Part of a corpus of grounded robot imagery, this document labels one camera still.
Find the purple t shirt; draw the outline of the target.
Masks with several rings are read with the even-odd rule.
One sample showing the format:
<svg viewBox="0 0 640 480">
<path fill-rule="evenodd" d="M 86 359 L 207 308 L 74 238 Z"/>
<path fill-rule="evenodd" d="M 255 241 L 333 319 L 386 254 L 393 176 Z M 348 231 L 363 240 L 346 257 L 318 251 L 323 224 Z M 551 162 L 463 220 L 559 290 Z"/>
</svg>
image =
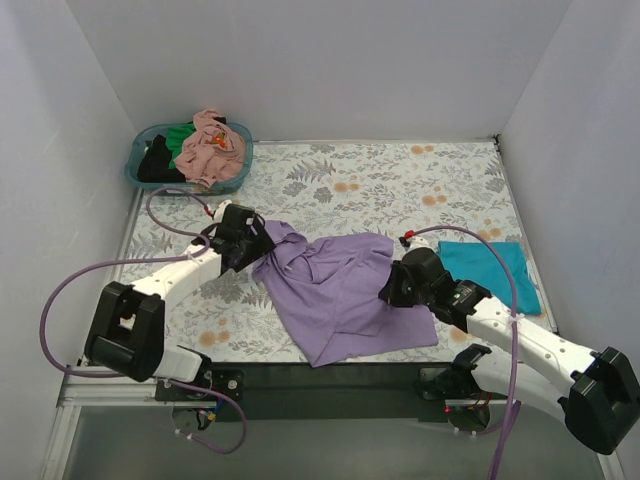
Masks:
<svg viewBox="0 0 640 480">
<path fill-rule="evenodd" d="M 394 308 L 378 296 L 391 273 L 390 238 L 365 232 L 310 242 L 283 221 L 265 228 L 275 248 L 255 263 L 253 278 L 311 366 L 437 344 L 428 308 Z"/>
</svg>

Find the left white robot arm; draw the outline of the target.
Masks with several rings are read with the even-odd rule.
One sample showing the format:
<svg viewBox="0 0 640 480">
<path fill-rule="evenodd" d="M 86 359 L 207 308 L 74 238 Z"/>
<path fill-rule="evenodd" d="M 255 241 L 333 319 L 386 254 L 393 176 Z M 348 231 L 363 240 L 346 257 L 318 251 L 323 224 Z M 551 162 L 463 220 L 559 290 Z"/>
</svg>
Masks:
<svg viewBox="0 0 640 480">
<path fill-rule="evenodd" d="M 138 382 L 177 380 L 193 400 L 211 392 L 213 377 L 203 369 L 205 356 L 170 343 L 167 318 L 203 284 L 228 271 L 239 272 L 275 248 L 265 220 L 249 207 L 225 202 L 213 220 L 180 256 L 163 260 L 155 272 L 130 284 L 113 281 L 104 287 L 84 348 L 90 362 Z"/>
</svg>

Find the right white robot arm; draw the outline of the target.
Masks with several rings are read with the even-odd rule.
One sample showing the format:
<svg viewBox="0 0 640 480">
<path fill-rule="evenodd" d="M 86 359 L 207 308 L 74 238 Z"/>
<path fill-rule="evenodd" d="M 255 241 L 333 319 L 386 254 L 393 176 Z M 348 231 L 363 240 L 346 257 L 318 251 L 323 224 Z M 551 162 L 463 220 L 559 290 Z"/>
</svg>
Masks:
<svg viewBox="0 0 640 480">
<path fill-rule="evenodd" d="M 526 318 L 512 320 L 487 289 L 454 279 L 429 246 L 404 246 L 380 298 L 404 309 L 426 306 L 477 339 L 423 381 L 427 397 L 512 396 L 563 422 L 592 451 L 616 450 L 639 420 L 639 381 L 626 355 L 572 343 Z"/>
</svg>

